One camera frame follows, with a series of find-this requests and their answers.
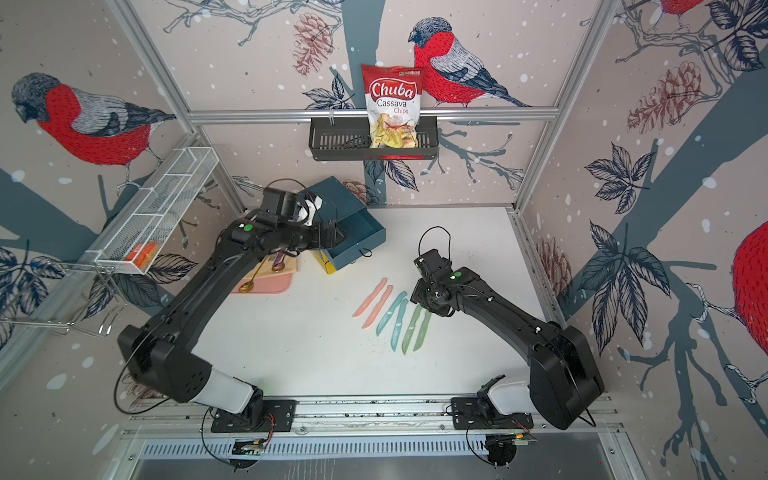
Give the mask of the green fruit knife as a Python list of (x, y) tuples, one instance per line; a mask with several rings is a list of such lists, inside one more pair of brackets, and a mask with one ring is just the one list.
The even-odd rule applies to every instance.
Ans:
[(411, 315), (409, 324), (406, 329), (406, 333), (401, 343), (401, 352), (403, 355), (407, 354), (408, 348), (411, 344), (411, 341), (415, 333), (416, 325), (418, 323), (419, 317), (422, 314), (422, 310), (423, 310), (422, 306), (417, 304), (413, 314)]
[(428, 328), (429, 328), (429, 325), (430, 325), (431, 318), (432, 318), (432, 313), (430, 311), (426, 310), (425, 314), (424, 314), (424, 319), (423, 319), (423, 321), (421, 323), (421, 326), (419, 327), (419, 330), (418, 330), (418, 334), (417, 334), (417, 338), (416, 338), (416, 341), (415, 341), (415, 344), (414, 344), (413, 351), (418, 351), (418, 350), (420, 350), (422, 348), (422, 346), (423, 346), (423, 344), (425, 342), (425, 338), (426, 338), (426, 335), (427, 335), (427, 332), (428, 332)]

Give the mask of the yellow bottom drawer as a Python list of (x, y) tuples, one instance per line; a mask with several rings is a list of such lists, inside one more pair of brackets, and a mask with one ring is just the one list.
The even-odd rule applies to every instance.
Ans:
[(332, 275), (336, 272), (336, 267), (325, 250), (316, 250), (312, 254), (327, 275)]

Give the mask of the teal top drawer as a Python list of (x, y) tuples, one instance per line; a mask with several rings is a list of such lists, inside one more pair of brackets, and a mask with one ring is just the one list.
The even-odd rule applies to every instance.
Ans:
[(326, 251), (327, 260), (341, 270), (361, 257), (370, 257), (386, 241), (385, 227), (367, 210), (359, 210), (337, 222), (343, 241)]

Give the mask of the teal fruit knife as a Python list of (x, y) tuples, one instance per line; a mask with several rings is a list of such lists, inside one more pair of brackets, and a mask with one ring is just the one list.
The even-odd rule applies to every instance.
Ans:
[(401, 291), (394, 299), (394, 301), (391, 303), (391, 305), (388, 307), (385, 314), (382, 316), (382, 318), (378, 321), (376, 326), (376, 335), (379, 336), (392, 316), (394, 315), (395, 311), (399, 308), (401, 302), (405, 299), (406, 292)]
[(390, 339), (390, 346), (391, 350), (395, 351), (397, 349), (398, 341), (400, 338), (402, 325), (403, 325), (403, 319), (407, 310), (408, 300), (403, 298), (398, 306), (395, 324), (393, 328), (393, 332)]

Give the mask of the teal drawer cabinet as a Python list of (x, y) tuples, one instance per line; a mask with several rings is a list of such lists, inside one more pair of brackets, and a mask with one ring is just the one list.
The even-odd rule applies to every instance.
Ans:
[(365, 204), (334, 176), (309, 186), (308, 191), (312, 197), (321, 199), (316, 215), (323, 222), (340, 222), (366, 209)]

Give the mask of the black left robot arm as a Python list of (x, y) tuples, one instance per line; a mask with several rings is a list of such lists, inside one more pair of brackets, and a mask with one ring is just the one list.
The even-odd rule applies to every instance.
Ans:
[(263, 260), (328, 249), (344, 240), (335, 220), (319, 216), (327, 204), (306, 189), (264, 188), (261, 205), (221, 231), (210, 258), (179, 294), (142, 327), (129, 325), (119, 334), (132, 379), (179, 403), (202, 404), (259, 425), (265, 414), (262, 390), (220, 372), (193, 349), (232, 290)]

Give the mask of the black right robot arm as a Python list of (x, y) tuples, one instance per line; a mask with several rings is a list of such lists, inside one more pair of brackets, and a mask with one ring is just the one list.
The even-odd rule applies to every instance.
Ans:
[(411, 301), (441, 317), (462, 312), (508, 343), (530, 368), (530, 399), (550, 425), (568, 429), (605, 391), (594, 355), (579, 329), (535, 318), (473, 270), (453, 268), (436, 249), (419, 255), (414, 264), (421, 278)]

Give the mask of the pink fruit knife right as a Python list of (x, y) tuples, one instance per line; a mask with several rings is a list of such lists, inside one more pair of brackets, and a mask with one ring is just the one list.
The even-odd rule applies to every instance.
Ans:
[(392, 291), (393, 291), (393, 286), (392, 285), (387, 285), (385, 290), (384, 290), (384, 293), (381, 296), (381, 298), (378, 300), (378, 302), (374, 306), (374, 308), (371, 311), (371, 313), (369, 314), (367, 320), (364, 322), (364, 324), (362, 326), (363, 329), (370, 328), (373, 325), (374, 321), (379, 316), (381, 310), (383, 309), (384, 305), (386, 304), (387, 300), (389, 299)]

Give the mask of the pink fruit knife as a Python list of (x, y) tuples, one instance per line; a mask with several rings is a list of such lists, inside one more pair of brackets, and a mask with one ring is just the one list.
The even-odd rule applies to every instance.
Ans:
[(352, 315), (353, 318), (360, 317), (365, 312), (365, 310), (371, 305), (371, 303), (377, 297), (377, 295), (387, 285), (387, 282), (388, 282), (388, 279), (386, 277), (383, 277), (380, 280), (380, 282), (374, 288), (374, 290), (365, 298), (365, 300), (361, 303), (361, 305), (355, 310), (354, 314)]
[(374, 306), (374, 308), (371, 311), (371, 313), (369, 314), (367, 320), (364, 322), (364, 324), (362, 326), (363, 329), (370, 328), (373, 325), (374, 321), (379, 316), (381, 310), (383, 309), (384, 305), (386, 304), (387, 300), (389, 299), (392, 291), (393, 291), (393, 286), (392, 285), (387, 285), (385, 290), (384, 290), (384, 293), (381, 296), (381, 298), (378, 300), (378, 302)]

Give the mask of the pink fruit knife left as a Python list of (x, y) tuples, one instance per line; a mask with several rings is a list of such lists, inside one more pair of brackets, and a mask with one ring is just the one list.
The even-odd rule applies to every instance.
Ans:
[(353, 318), (360, 317), (365, 312), (365, 310), (371, 305), (371, 303), (377, 297), (377, 295), (387, 285), (387, 282), (388, 282), (388, 279), (386, 277), (383, 277), (380, 280), (380, 282), (374, 288), (374, 290), (365, 298), (365, 300), (361, 303), (361, 305), (355, 310), (354, 314), (352, 315)]

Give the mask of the iridescent purple spoon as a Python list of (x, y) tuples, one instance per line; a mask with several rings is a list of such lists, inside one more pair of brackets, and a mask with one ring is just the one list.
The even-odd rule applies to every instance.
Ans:
[(279, 252), (276, 254), (275, 259), (271, 266), (271, 271), (274, 273), (282, 272), (286, 268), (285, 264), (285, 253)]

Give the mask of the pink tray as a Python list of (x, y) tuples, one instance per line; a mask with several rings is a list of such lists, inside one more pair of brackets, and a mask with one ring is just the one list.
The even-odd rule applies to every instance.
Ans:
[[(284, 293), (290, 287), (293, 275), (295, 273), (293, 273), (293, 274), (283, 274), (283, 275), (265, 275), (263, 273), (263, 278), (256, 281), (255, 287), (253, 288), (253, 290), (251, 292), (245, 293), (245, 294), (281, 294), (281, 293)], [(242, 293), (235, 293), (234, 290), (237, 288), (237, 286), (240, 284), (240, 282), (245, 278), (245, 276), (232, 289), (232, 291), (231, 291), (232, 294), (242, 294)]]

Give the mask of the gold cutlery piece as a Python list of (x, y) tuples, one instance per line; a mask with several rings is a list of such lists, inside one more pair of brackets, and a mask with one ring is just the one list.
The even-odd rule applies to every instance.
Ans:
[(256, 281), (263, 278), (262, 270), (264, 269), (265, 264), (266, 260), (262, 260), (251, 272), (245, 276), (245, 278), (240, 282), (234, 292), (242, 294), (251, 292), (255, 287)]

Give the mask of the Chuba cassava chips bag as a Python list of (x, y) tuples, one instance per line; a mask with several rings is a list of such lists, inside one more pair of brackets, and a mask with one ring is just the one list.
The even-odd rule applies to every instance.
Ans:
[(372, 148), (417, 148), (422, 71), (418, 68), (361, 66)]

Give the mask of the orange item in shelf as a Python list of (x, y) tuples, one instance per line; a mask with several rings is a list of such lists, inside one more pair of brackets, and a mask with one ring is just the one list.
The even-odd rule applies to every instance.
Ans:
[(158, 251), (159, 246), (156, 243), (147, 242), (139, 244), (128, 253), (125, 260), (135, 265), (138, 269), (145, 270), (151, 265)]

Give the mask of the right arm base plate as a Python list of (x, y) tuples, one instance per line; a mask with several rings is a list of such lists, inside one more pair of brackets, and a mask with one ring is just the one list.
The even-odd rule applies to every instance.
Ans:
[(452, 397), (448, 411), (455, 430), (528, 431), (534, 427), (531, 414), (525, 412), (502, 414), (488, 400), (476, 396)]

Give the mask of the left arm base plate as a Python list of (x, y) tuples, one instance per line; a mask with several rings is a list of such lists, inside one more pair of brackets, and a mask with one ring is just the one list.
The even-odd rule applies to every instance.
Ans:
[(212, 433), (269, 433), (289, 432), (292, 428), (298, 402), (294, 399), (259, 399), (238, 414), (216, 409), (211, 425)]

